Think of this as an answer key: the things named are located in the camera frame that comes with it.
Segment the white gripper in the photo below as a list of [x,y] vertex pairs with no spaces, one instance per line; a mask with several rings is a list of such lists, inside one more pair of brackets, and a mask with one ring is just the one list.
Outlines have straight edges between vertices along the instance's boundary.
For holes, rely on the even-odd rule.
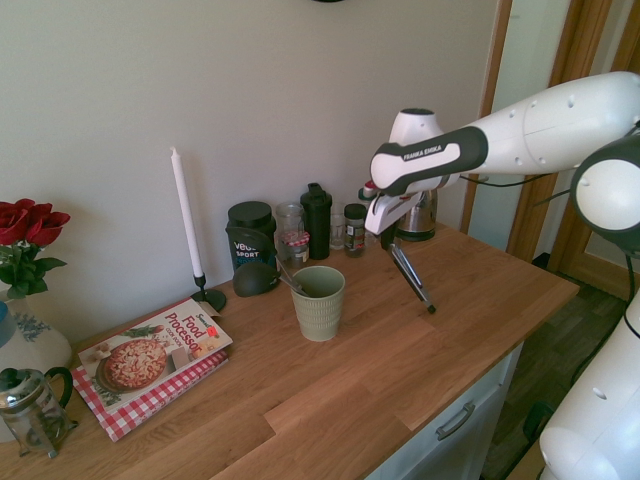
[[398,227],[394,224],[419,203],[421,196],[421,192],[401,196],[377,193],[371,199],[365,220],[365,229],[372,234],[380,234],[379,240],[383,250],[387,250],[389,245],[395,244]]

